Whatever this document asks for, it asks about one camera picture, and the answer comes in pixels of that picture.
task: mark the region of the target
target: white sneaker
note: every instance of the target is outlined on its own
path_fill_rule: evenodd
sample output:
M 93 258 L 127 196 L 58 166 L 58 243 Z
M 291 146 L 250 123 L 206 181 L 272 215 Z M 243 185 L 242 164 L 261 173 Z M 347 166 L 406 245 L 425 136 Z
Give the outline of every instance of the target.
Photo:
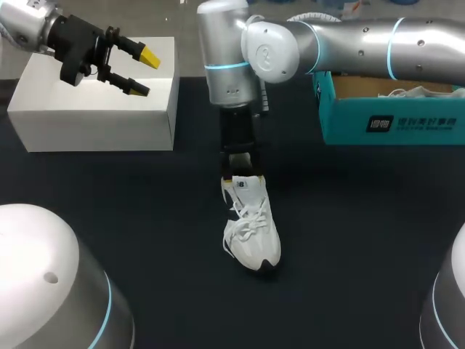
M 269 271 L 281 258 L 281 243 L 273 221 L 264 177 L 222 179 L 229 208 L 223 247 L 245 267 Z

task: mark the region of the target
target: blue light ring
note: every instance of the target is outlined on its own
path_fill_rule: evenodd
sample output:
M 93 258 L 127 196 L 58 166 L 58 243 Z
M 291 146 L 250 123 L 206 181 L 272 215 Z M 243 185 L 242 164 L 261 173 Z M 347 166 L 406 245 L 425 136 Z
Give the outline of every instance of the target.
M 308 28 L 310 28 L 312 30 L 312 32 L 314 33 L 315 35 L 315 38 L 317 38 L 317 45 L 318 45 L 318 56 L 317 56 L 317 61 L 315 62 L 315 65 L 312 67 L 312 69 L 310 69 L 308 72 L 306 72 L 306 74 L 311 74 L 314 69 L 317 67 L 318 65 L 318 62 L 320 61 L 320 54 L 321 54 L 321 49 L 320 49 L 320 39 L 318 38 L 318 35 L 317 35 L 317 32 L 316 30 L 308 23 L 305 23 L 305 22 L 302 22 L 301 20 L 298 21 L 298 23 L 302 23 L 302 24 L 305 24 Z
M 233 69 L 246 67 L 248 62 L 236 63 L 236 64 L 226 64 L 226 65 L 205 65 L 205 69 L 208 71 L 220 71 L 222 69 Z
M 391 76 L 392 80 L 397 80 L 392 72 L 392 67 L 391 67 L 392 40 L 394 38 L 396 30 L 399 28 L 399 25 L 404 19 L 405 17 L 399 18 L 399 20 L 395 23 L 394 28 L 392 29 L 392 32 L 391 32 L 391 36 L 389 37 L 389 43 L 387 44 L 387 71 L 389 72 L 389 75 Z
M 105 327 L 108 324 L 108 319 L 110 318 L 110 312 L 111 312 L 111 303 L 112 303 L 112 294 L 111 294 L 111 285 L 110 285 L 110 279 L 108 278 L 107 273 L 103 272 L 105 274 L 105 277 L 107 278 L 107 283 L 108 283 L 108 307 L 107 307 L 107 313 L 105 314 L 105 319 L 103 320 L 102 327 L 100 327 L 99 332 L 97 333 L 97 336 L 95 337 L 94 341 L 91 343 L 88 349 L 94 349 L 95 345 L 99 342 L 101 336 L 103 335 L 103 332 L 105 331 Z
M 449 337 L 447 332 L 445 331 L 444 327 L 441 324 L 441 320 L 439 320 L 439 316 L 437 315 L 436 311 L 436 301 L 434 300 L 434 293 L 436 292 L 436 282 L 437 279 L 439 278 L 439 274 L 436 276 L 436 280 L 434 280 L 434 286 L 433 286 L 433 294 L 432 294 L 432 299 L 433 299 L 433 310 L 434 310 L 434 316 L 436 317 L 436 322 L 439 325 L 439 328 L 442 331 L 442 334 L 444 334 L 445 339 L 448 340 L 449 344 L 452 346 L 454 349 L 458 349 L 457 345 L 452 341 L 452 339 Z

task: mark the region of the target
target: black table surface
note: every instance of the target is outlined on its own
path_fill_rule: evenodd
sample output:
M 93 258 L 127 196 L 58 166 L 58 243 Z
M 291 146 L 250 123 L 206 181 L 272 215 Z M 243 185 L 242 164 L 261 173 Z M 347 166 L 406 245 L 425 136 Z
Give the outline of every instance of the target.
M 218 114 L 182 79 L 173 152 L 27 153 L 0 94 L 0 204 L 52 210 L 129 301 L 137 348 L 419 348 L 465 222 L 465 148 L 323 144 L 310 80 L 269 87 L 260 139 L 283 257 L 222 248 Z

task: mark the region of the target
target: cardboard box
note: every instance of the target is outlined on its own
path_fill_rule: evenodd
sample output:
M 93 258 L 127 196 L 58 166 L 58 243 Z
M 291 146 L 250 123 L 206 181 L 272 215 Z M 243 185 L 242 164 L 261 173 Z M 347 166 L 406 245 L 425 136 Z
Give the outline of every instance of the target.
M 463 145 L 465 99 L 387 96 L 423 86 L 453 91 L 447 84 L 332 76 L 316 73 L 313 84 L 323 137 L 330 145 Z
M 125 95 L 96 76 L 72 87 L 60 80 L 60 62 L 31 57 L 8 107 L 28 151 L 173 149 L 179 90 L 174 38 L 132 40 L 144 42 L 161 59 L 160 68 L 138 63 L 116 47 L 109 64 L 112 72 L 149 87 L 148 97 Z

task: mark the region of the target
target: shoe tongue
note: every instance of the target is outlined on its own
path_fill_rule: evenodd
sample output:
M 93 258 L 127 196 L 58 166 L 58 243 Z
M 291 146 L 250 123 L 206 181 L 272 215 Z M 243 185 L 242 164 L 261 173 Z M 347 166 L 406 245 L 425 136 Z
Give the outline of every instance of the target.
M 262 204 L 264 190 L 262 182 L 257 176 L 241 177 L 234 176 L 232 178 L 234 190 L 240 202 L 245 206 L 260 207 Z

